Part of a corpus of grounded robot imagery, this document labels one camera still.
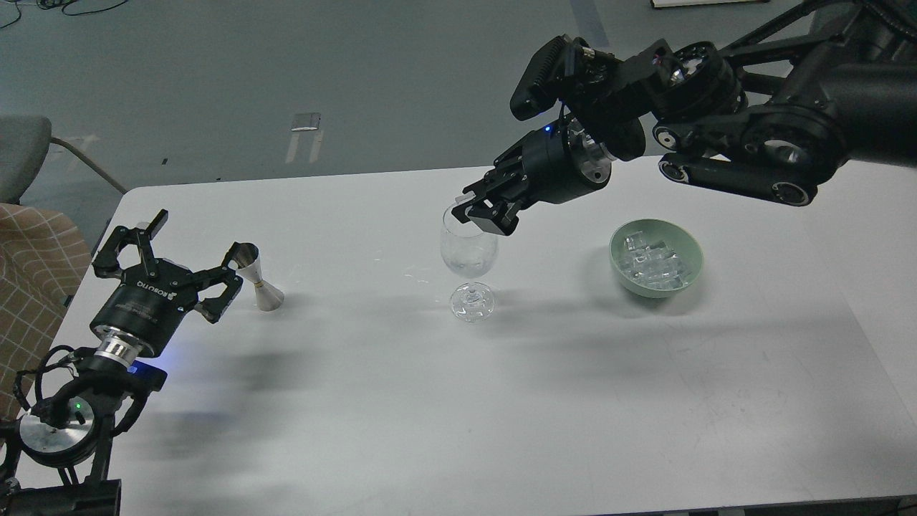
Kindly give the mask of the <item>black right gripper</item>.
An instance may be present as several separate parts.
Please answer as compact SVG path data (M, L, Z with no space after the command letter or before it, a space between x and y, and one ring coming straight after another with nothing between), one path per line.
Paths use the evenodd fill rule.
M450 210L461 224L509 237L518 213L537 202L563 204L608 185L613 156L582 131L532 130L494 160L482 179L461 194L475 193L468 205Z

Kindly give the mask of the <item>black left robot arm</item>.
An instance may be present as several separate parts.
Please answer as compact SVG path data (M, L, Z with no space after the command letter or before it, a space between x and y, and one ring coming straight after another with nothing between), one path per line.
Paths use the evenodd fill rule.
M131 430L167 373L152 366L190 312L217 323L244 283L236 242L217 267L194 272L158 257L152 239L167 222L116 226L92 259L117 287L90 323L98 346L57 346L14 379L23 414L2 424L4 515L117 515L122 482L108 476L112 441Z

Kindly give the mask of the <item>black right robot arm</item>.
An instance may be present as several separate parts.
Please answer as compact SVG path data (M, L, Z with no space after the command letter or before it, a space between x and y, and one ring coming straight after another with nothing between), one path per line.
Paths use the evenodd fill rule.
M915 166L915 3L854 1L818 32L775 39L828 6L805 1L724 48L656 40L623 61L582 38L534 53L509 102L532 130L465 187L451 215L509 236L536 203L607 186L614 160L645 153L642 115L676 183L806 206L846 161Z

